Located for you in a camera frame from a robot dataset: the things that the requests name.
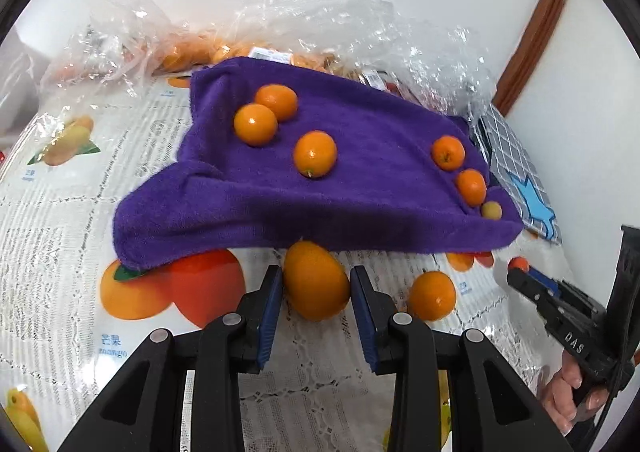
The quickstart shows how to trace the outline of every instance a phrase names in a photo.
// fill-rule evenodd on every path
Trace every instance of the plaid fabric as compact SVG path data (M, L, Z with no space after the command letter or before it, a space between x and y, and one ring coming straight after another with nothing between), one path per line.
M492 174L509 193L524 225L545 239L562 242L549 197L527 150L500 112L490 105L473 129L476 144Z

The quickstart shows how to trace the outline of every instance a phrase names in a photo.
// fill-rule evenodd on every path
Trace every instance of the metal bolt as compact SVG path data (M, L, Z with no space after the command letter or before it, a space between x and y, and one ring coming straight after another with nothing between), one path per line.
M401 326L406 326L407 324L411 324L412 320L413 318L411 317L411 315L409 315L408 313L405 313L404 311L398 311L398 313L394 315L394 322Z
M236 326L242 321L242 317L238 313L227 313L222 318L222 323L225 326Z
M160 342L164 342L169 338L169 331L167 331L166 329L154 329L153 331L151 331L149 338L151 339L151 342L159 344Z
M474 342L476 344L478 342L482 342L482 340L484 339L484 335L482 334L482 332L476 328L471 328L465 333L465 336L466 339L469 340L469 342Z

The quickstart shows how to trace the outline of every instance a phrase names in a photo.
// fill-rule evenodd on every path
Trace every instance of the wooden strip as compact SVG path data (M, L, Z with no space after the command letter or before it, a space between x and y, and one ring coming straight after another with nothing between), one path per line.
M493 102L502 115L507 115L527 85L556 29L565 2L538 0L520 44L498 80Z

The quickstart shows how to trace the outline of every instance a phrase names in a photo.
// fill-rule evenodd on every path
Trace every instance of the finger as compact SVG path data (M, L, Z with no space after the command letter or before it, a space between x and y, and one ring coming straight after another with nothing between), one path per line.
M562 368L560 369L562 378L573 388L580 388L582 385L582 373L578 362L566 350L562 352Z
M547 398L544 402L542 402L542 406L545 408L546 413L556 424L556 427L558 427L560 432L562 432L563 436L566 436L567 434L569 434L569 432L571 432L571 429L573 428L572 423L556 410L551 398Z
M587 409L598 410L607 402L607 398L609 398L607 387L595 387L591 389L591 392L587 395Z
M564 378L557 378L552 384L552 392L556 410L569 421L574 419L577 409L575 408L574 393L571 385L565 382Z

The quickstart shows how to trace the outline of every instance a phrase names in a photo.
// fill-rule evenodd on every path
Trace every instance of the purple cloth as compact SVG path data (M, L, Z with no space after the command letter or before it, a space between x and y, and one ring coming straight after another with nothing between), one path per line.
M264 84L298 94L298 114L265 147L234 134L233 117ZM430 155L443 135L465 146L464 168L488 167L449 118L357 82L277 62L235 58L191 78L193 125L178 161L122 200L114 246L126 267L144 270L215 248L288 247L300 238L330 250L476 252L509 245L522 221L508 194L500 221L468 207ZM292 161L306 132L338 146L330 174L308 179Z

